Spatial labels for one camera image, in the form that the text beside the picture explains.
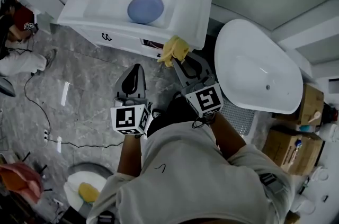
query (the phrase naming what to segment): shoe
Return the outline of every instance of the shoe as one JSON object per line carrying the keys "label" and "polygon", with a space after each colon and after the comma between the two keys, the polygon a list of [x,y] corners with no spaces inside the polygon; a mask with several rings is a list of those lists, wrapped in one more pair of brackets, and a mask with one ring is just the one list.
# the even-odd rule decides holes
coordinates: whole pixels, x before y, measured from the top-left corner
{"label": "shoe", "polygon": [[45,58],[46,58],[46,68],[45,68],[45,70],[47,70],[51,67],[56,55],[57,55],[56,49],[52,49],[47,53],[47,55],[45,56]]}

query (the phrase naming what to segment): white t-shirt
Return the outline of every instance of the white t-shirt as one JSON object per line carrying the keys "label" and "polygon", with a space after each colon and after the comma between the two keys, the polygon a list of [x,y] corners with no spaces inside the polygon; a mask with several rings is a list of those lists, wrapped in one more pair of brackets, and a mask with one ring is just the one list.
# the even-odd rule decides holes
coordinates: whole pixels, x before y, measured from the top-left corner
{"label": "white t-shirt", "polygon": [[293,201],[290,175],[254,146],[227,161],[208,126],[172,124],[147,140],[139,177],[109,177],[87,218],[109,210],[120,224],[178,224],[197,218],[283,223]]}

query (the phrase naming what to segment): cabinet drawer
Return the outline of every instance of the cabinet drawer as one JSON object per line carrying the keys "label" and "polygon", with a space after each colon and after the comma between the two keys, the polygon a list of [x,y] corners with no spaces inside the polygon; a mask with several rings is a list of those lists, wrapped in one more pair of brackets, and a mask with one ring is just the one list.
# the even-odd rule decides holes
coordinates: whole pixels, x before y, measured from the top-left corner
{"label": "cabinet drawer", "polygon": [[94,43],[115,48],[140,49],[141,41],[139,38],[101,30],[86,30],[85,32]]}
{"label": "cabinet drawer", "polygon": [[142,45],[141,49],[142,49],[142,54],[144,56],[152,57],[155,59],[159,59],[160,56],[163,54],[163,49],[156,49],[156,48],[152,48],[146,45]]}

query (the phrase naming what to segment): black cable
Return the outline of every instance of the black cable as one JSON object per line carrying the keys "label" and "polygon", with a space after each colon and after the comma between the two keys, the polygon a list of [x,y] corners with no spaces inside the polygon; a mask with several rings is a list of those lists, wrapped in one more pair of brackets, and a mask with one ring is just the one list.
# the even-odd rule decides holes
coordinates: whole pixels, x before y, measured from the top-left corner
{"label": "black cable", "polygon": [[206,125],[211,125],[213,124],[214,122],[216,121],[216,114],[214,113],[213,114],[213,117],[211,119],[207,119],[207,118],[200,118],[200,117],[197,117],[195,119],[195,121],[192,123],[192,128],[193,129],[196,129],[196,128],[201,128],[204,126],[204,124]]}
{"label": "black cable", "polygon": [[77,148],[83,148],[83,147],[109,148],[109,147],[111,147],[111,146],[117,147],[117,146],[123,144],[123,141],[122,141],[122,142],[120,142],[119,144],[110,144],[110,145],[107,145],[107,146],[98,146],[98,145],[81,145],[81,146],[78,146],[78,145],[73,144],[72,142],[59,142],[59,141],[55,141],[55,140],[53,140],[53,139],[48,139],[48,138],[47,138],[47,140],[48,140],[48,141],[55,142],[55,143],[70,144],[70,145],[73,145],[74,147],[77,147]]}
{"label": "black cable", "polygon": [[64,211],[58,212],[57,218],[58,218],[58,216],[61,215],[63,212],[64,212]]}
{"label": "black cable", "polygon": [[[34,75],[32,75],[32,76],[26,81],[26,84],[25,84],[25,86],[24,86],[25,97],[26,97],[27,100],[29,100],[30,102],[36,104],[36,105],[43,111],[43,113],[44,113],[44,115],[45,115],[45,117],[46,117],[46,119],[47,119],[47,121],[48,121],[48,126],[49,126],[49,131],[48,131],[48,133],[46,133],[46,134],[49,135],[49,134],[51,134],[51,123],[50,123],[50,121],[49,121],[49,119],[48,119],[48,116],[47,116],[45,110],[44,110],[37,102],[35,102],[35,101],[31,100],[30,98],[28,98],[27,93],[26,93],[26,86],[27,86],[27,83],[29,82],[30,79],[32,79],[33,76],[34,76]],[[70,144],[70,145],[73,145],[74,147],[77,147],[77,148],[82,148],[82,147],[108,148],[108,147],[111,147],[111,146],[119,146],[120,144],[123,143],[123,141],[122,141],[122,142],[120,142],[119,144],[110,144],[110,145],[107,145],[107,146],[98,146],[98,145],[81,145],[81,146],[78,146],[78,145],[73,144],[72,142],[58,142],[58,141],[55,141],[55,140],[52,140],[52,139],[48,139],[48,138],[46,138],[46,139],[47,139],[48,141],[52,141],[52,142],[55,142],[55,143]]]}
{"label": "black cable", "polygon": [[44,113],[44,115],[45,115],[45,117],[46,117],[46,119],[47,119],[47,121],[48,121],[48,128],[49,128],[49,131],[48,131],[48,133],[46,133],[46,134],[49,135],[49,134],[51,134],[51,123],[50,123],[50,121],[49,121],[49,119],[48,119],[48,116],[47,116],[46,112],[44,111],[44,109],[43,109],[37,102],[35,102],[35,101],[31,100],[30,98],[28,98],[27,93],[26,93],[26,86],[27,86],[27,83],[29,82],[30,79],[32,79],[33,76],[34,76],[34,74],[32,74],[32,76],[27,80],[27,82],[26,82],[26,84],[25,84],[23,90],[24,90],[24,92],[25,92],[25,97],[27,98],[27,100],[29,100],[30,102],[36,104],[36,105],[43,111],[43,113]]}
{"label": "black cable", "polygon": [[[5,47],[5,48],[7,49],[7,51],[17,52],[19,54],[19,56],[22,55],[24,52],[33,52],[35,41],[34,41],[34,34],[32,32],[31,32],[31,34],[32,34],[32,37],[27,39],[27,47],[26,47],[26,49],[23,49],[23,48],[9,48],[9,47]],[[33,46],[32,46],[32,50],[29,50],[28,48],[29,48],[30,40],[31,39],[33,40]]]}
{"label": "black cable", "polygon": [[55,210],[55,218],[53,219],[53,221],[51,222],[51,223],[53,223],[57,218],[58,218],[58,214],[57,214],[57,212],[58,212],[58,210],[59,210],[59,207],[60,207],[60,205],[59,205],[59,203],[58,203],[58,206],[57,206],[57,209]]}

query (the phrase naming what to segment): yellow sponge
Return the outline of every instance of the yellow sponge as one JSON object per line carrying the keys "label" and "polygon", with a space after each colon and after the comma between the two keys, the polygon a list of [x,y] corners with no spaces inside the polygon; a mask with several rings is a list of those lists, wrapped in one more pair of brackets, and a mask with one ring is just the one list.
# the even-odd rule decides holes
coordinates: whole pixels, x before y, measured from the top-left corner
{"label": "yellow sponge", "polygon": [[165,62],[166,67],[173,67],[172,57],[182,61],[189,52],[189,45],[182,38],[177,35],[171,37],[171,39],[164,45],[164,53],[158,59],[158,62]]}
{"label": "yellow sponge", "polygon": [[100,192],[90,184],[81,183],[79,186],[79,195],[85,202],[95,202]]}

